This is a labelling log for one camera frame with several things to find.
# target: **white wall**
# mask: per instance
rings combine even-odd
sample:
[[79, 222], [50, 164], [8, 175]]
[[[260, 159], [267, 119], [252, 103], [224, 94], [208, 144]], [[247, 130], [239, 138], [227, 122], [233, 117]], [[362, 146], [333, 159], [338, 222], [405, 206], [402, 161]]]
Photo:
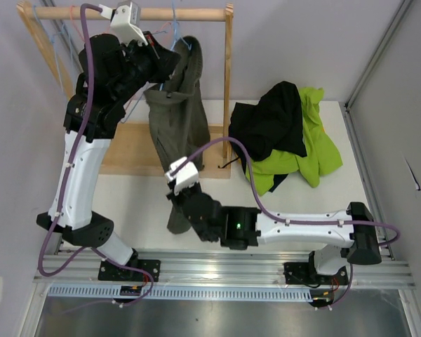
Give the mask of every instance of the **white wall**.
[[63, 151], [65, 101], [15, 9], [0, 1], [0, 336], [15, 336], [29, 299]]
[[[78, 5], [55, 0], [58, 6]], [[116, 6], [116, 0], [90, 0]], [[170, 0], [137, 0], [144, 7], [170, 7]], [[233, 99], [258, 99], [275, 83], [323, 87], [326, 100], [345, 101], [401, 0], [175, 0], [177, 8], [224, 8], [234, 4]], [[156, 30], [162, 22], [142, 22]], [[108, 24], [91, 25], [94, 33]], [[223, 96], [225, 25], [182, 22], [184, 35], [203, 46], [203, 97]], [[82, 49], [81, 40], [76, 39]]]
[[398, 225], [421, 302], [421, 0], [415, 1], [380, 66], [353, 106], [375, 191], [387, 222]]

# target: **gray cloth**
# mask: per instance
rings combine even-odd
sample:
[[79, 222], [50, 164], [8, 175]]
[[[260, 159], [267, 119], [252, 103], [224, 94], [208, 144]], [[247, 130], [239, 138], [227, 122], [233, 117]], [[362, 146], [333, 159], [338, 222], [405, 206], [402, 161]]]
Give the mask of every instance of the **gray cloth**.
[[[176, 43], [175, 52], [181, 55], [181, 60], [171, 80], [163, 85], [162, 91], [157, 84], [144, 92], [149, 105], [149, 132], [164, 172], [168, 171], [171, 163], [189, 156], [211, 139], [199, 86], [203, 72], [201, 46], [194, 37], [184, 37], [184, 40], [192, 49], [189, 51], [181, 40]], [[202, 155], [194, 163], [201, 170]], [[180, 234], [190, 227], [189, 221], [172, 209], [168, 230]]]

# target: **wooden rack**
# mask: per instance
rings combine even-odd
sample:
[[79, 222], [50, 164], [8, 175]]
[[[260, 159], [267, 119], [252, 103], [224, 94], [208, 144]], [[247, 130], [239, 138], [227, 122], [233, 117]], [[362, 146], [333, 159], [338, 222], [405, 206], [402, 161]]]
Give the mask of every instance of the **wooden rack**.
[[[74, 93], [74, 86], [70, 79], [69, 72], [56, 57], [45, 30], [39, 20], [69, 20], [69, 7], [35, 7], [28, 1], [17, 4], [20, 18], [27, 27], [37, 48], [41, 52], [50, 71], [59, 84], [62, 84], [64, 93], [70, 98]], [[232, 56], [232, 18], [234, 7], [227, 4], [226, 8], [178, 8], [175, 10], [178, 21], [204, 21], [204, 22], [225, 22], [225, 94], [223, 108], [223, 125], [209, 126], [212, 139], [227, 136], [229, 127], [229, 89], [231, 77], [231, 56]], [[88, 20], [106, 20], [95, 11], [86, 11]], [[72, 18], [79, 20], [79, 7], [73, 7]], [[141, 20], [170, 21], [173, 19], [171, 8], [142, 8]], [[204, 154], [204, 170], [200, 176], [204, 178], [229, 178], [231, 167], [219, 168], [230, 159], [231, 148], [227, 142], [217, 144], [207, 150]], [[152, 144], [146, 123], [125, 123], [119, 124], [115, 138], [108, 149], [100, 170], [103, 174], [128, 174], [142, 176], [162, 176], [163, 170]]]

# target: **wooden rod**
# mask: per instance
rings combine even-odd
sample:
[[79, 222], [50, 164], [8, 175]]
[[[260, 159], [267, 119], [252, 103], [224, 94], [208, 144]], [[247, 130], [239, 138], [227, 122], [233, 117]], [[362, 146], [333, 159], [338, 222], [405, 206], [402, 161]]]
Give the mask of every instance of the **wooden rod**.
[[[232, 58], [232, 18], [234, 17], [234, 7], [226, 4], [225, 9], [225, 94], [223, 105], [223, 137], [228, 136], [229, 131], [229, 91], [231, 88], [231, 58]], [[223, 143], [223, 159], [231, 159], [231, 146], [229, 142]]]
[[69, 72], [65, 68], [61, 59], [58, 57], [59, 64], [59, 73], [58, 67], [55, 61], [55, 50], [48, 40], [47, 34], [45, 33], [44, 28], [35, 20], [28, 17], [28, 12], [32, 11], [32, 5], [30, 2], [20, 2], [17, 4], [17, 11], [20, 18], [22, 19], [25, 27], [28, 29], [28, 32], [31, 34], [34, 42], [36, 42], [37, 48], [44, 57], [45, 62], [50, 68], [51, 73], [55, 77], [56, 81], [61, 85], [65, 95], [70, 98], [73, 96], [74, 90], [72, 85], [72, 80], [70, 79]]
[[[36, 7], [36, 15], [40, 20], [69, 20], [70, 7]], [[34, 18], [33, 8], [26, 12], [31, 19]], [[175, 10], [178, 21], [211, 21], [224, 22], [226, 20], [226, 9], [220, 8], [177, 8]], [[98, 12], [87, 10], [88, 20], [107, 20]], [[72, 8], [72, 18], [79, 20], [79, 7]], [[144, 21], [171, 21], [173, 11], [171, 8], [143, 8], [140, 12], [140, 19]]]

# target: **black mounting plate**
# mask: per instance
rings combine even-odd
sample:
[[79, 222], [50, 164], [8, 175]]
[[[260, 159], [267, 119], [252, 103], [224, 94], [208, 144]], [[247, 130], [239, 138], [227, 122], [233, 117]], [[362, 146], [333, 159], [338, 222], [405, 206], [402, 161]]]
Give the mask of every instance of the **black mounting plate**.
[[[142, 269], [153, 276], [155, 282], [159, 281], [161, 272], [160, 260], [138, 260], [136, 268]], [[141, 272], [133, 272], [131, 270], [121, 269], [112, 265], [107, 261], [102, 261], [100, 271], [98, 273], [99, 281], [125, 281], [125, 282], [142, 282], [143, 274]]]
[[286, 276], [286, 283], [292, 285], [303, 285], [304, 283], [315, 285], [321, 284], [330, 286], [335, 277], [340, 286], [346, 286], [349, 282], [346, 267], [341, 267], [333, 276], [313, 275], [311, 277], [308, 262], [286, 262], [283, 264], [283, 271]]

